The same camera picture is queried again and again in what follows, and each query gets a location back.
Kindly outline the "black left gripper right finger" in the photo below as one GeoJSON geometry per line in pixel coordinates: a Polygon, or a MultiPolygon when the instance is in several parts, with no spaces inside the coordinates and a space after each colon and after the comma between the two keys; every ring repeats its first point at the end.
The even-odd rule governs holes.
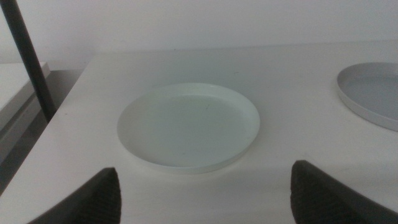
{"type": "Polygon", "coordinates": [[[397,223],[397,212],[305,160],[292,166],[290,207],[296,223],[397,223]]]}

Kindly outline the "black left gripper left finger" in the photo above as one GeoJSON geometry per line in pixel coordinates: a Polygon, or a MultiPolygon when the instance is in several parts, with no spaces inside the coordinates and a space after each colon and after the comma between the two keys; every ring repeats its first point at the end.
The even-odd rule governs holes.
{"type": "Polygon", "coordinates": [[[120,223],[121,207],[118,173],[108,167],[31,223],[120,223]]]}

